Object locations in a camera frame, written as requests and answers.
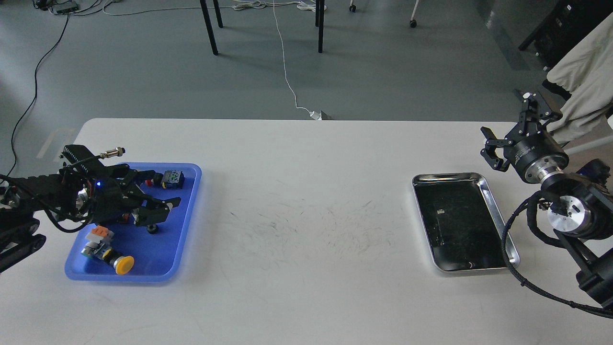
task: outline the black table leg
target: black table leg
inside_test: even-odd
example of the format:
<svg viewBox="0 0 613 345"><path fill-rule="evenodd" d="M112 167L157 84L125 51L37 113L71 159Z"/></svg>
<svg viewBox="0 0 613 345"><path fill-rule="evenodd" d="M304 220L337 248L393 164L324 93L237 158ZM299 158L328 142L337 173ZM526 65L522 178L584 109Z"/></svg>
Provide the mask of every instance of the black table leg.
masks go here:
<svg viewBox="0 0 613 345"><path fill-rule="evenodd" d="M221 11L219 10L219 1L213 0L213 5L215 6L215 15L217 16L217 25L219 25L220 28L223 28L224 23L223 21L221 21Z"/></svg>
<svg viewBox="0 0 613 345"><path fill-rule="evenodd" d="M315 26L319 26L319 0L315 0Z"/></svg>
<svg viewBox="0 0 613 345"><path fill-rule="evenodd" d="M319 52L324 51L324 12L326 9L326 0L319 0Z"/></svg>
<svg viewBox="0 0 613 345"><path fill-rule="evenodd" d="M211 42L213 55L219 55L219 52L217 51L217 43L215 43L215 35L213 34L213 27L211 25L211 17L208 16L207 0L200 0L200 6L202 7L204 23L207 25L208 40Z"/></svg>
<svg viewBox="0 0 613 345"><path fill-rule="evenodd" d="M550 14L548 14L545 17L545 19L543 19L543 21L528 35L528 37L526 37L526 39L519 45L518 47L519 50L523 51L523 50L526 50L526 48L528 48L528 46L536 39L539 32L547 25L547 23L549 23L552 20L554 13L556 13L556 10L560 8L561 3L562 2L558 2L554 10Z"/></svg>

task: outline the yellow button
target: yellow button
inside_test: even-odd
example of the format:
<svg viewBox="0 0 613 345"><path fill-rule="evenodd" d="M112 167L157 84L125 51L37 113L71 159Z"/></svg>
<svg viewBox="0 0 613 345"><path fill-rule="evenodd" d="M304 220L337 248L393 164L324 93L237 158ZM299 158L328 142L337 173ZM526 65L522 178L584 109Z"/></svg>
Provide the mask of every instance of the yellow button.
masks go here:
<svg viewBox="0 0 613 345"><path fill-rule="evenodd" d="M130 269L134 266L133 257L123 257L115 263L115 272L120 276L130 272Z"/></svg>

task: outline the white cable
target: white cable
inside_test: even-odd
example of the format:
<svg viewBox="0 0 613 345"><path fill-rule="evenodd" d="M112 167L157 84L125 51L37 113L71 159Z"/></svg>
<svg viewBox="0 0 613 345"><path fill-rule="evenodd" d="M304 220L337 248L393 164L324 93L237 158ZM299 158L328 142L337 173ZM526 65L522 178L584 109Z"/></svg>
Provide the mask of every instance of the white cable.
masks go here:
<svg viewBox="0 0 613 345"><path fill-rule="evenodd" d="M315 12L315 0L311 0L310 4L307 4L304 1L289 1L289 2L266 2L266 1L244 1L244 0L234 0L235 2L239 2L236 5L233 5L232 8L236 11L242 11L246 9L265 9L266 7L277 7L277 6L288 6L288 5L296 5L296 8L302 11L312 11Z"/></svg>
<svg viewBox="0 0 613 345"><path fill-rule="evenodd" d="M232 6L220 6L220 9L234 9L236 11L242 11L242 10L246 10L246 9L265 9L266 7L276 7L276 6L288 6L288 5L296 5L296 8L298 8L299 10L302 11L313 11L315 12L315 0L311 0L311 4L308 4L304 1L291 1L291 2L280 2L280 3L275 3L273 2L266 2L266 1L244 1L244 0L234 0L235 2L239 2L238 4L232 5ZM147 13L147 12L155 12L155 11L168 11L168 10L193 10L193 9L201 9L201 7L171 7L171 8L167 8L167 9L153 9L153 10L144 10L144 11L140 11L140 12L134 12L134 13L124 13L124 14L113 14L113 13L108 13L106 11L106 7L113 2L112 0L109 0L108 3L106 3L104 5L104 7L102 8L102 12L107 14L107 15L115 15L115 16L121 16L121 15L134 15L134 14L143 14L143 13Z"/></svg>
<svg viewBox="0 0 613 345"><path fill-rule="evenodd" d="M113 14L113 13L108 13L105 9L106 9L106 5L102 8L102 12L108 15L133 15L133 14L142 14L142 13L147 13L147 12L155 12L155 11L168 11L168 10L192 10L192 9L201 9L201 7L173 7L173 8L169 8L169 9L154 9L154 10L145 10L145 11L140 11L140 12L134 12L134 13L123 13L123 14Z"/></svg>
<svg viewBox="0 0 613 345"><path fill-rule="evenodd" d="M292 85L289 84L289 80L287 79L287 67L285 66L285 46L283 44L283 37L281 36L281 30L279 30L279 21L276 19L276 12L275 12L275 0L272 1L272 14L275 16L275 23L276 23L276 31L279 33L279 38L281 39L281 51L283 53L283 72L285 75L285 82L287 83L287 87L289 87L289 90L292 91L292 93L294 94L294 103L296 106L296 109L304 109L306 110L310 115L313 115L314 112L308 110L305 107L299 107L298 106L298 97L296 96L296 92L294 92L294 89L292 88Z"/></svg>

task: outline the white cloth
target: white cloth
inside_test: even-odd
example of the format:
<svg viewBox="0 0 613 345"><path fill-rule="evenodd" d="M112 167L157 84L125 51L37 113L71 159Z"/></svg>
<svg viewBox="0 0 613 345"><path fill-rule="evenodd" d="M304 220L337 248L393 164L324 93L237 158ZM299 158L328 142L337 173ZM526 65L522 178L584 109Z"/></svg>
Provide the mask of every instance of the white cloth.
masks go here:
<svg viewBox="0 0 613 345"><path fill-rule="evenodd" d="M572 96L561 120L549 125L559 143L590 132L613 105L613 14L608 16L547 74Z"/></svg>

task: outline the connector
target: connector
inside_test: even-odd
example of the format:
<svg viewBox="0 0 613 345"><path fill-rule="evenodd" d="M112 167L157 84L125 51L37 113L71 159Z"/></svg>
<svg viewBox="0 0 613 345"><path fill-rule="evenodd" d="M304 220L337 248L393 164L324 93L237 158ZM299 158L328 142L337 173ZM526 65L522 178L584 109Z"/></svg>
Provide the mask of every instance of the connector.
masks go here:
<svg viewBox="0 0 613 345"><path fill-rule="evenodd" d="M100 158L105 159L109 157L121 157L124 153L126 153L126 149L123 147L116 147L113 150L100 153Z"/></svg>
<svg viewBox="0 0 613 345"><path fill-rule="evenodd" d="M78 10L78 4L71 1L65 4L54 5L52 9L56 14L68 14Z"/></svg>

